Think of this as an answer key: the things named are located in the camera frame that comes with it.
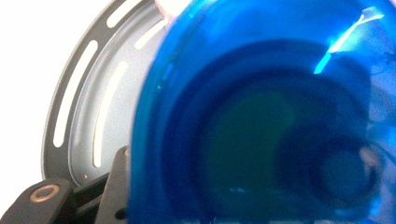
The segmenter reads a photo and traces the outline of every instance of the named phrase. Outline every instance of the white background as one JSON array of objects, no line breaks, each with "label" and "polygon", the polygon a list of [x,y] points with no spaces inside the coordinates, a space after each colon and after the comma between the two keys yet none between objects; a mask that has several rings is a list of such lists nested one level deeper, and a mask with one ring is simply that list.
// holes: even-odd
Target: white background
[{"label": "white background", "polygon": [[77,42],[109,2],[0,2],[0,217],[42,180],[52,94]]}]

